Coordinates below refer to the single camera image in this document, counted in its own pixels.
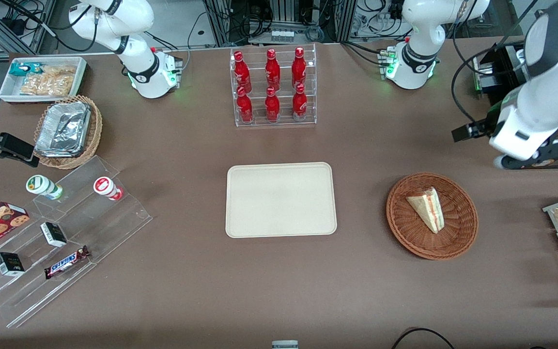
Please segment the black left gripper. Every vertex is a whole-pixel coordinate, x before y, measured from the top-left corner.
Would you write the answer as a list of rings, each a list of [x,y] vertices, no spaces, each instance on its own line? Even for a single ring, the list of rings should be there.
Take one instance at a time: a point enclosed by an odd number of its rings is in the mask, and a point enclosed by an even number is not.
[[[491,137],[496,127],[496,122],[475,121],[460,126],[452,131],[454,142],[462,142],[470,139]]]

